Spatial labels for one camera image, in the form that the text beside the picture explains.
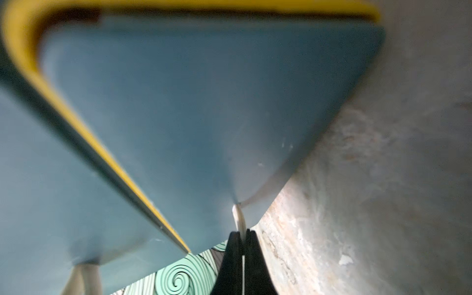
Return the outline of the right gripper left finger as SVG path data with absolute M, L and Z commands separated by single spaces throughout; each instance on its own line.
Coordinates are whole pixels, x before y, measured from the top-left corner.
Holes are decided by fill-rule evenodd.
M 242 295 L 243 243 L 240 232 L 231 232 L 211 295 Z

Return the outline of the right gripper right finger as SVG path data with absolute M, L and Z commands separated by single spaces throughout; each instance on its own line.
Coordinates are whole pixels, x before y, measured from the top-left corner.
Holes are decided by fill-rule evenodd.
M 247 229 L 244 244 L 246 295 L 278 295 L 255 231 Z

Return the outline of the teal drawer cabinet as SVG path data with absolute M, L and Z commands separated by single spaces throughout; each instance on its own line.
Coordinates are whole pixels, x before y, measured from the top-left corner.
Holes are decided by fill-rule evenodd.
M 1 293 L 210 295 L 377 55 L 365 1 L 2 1 Z

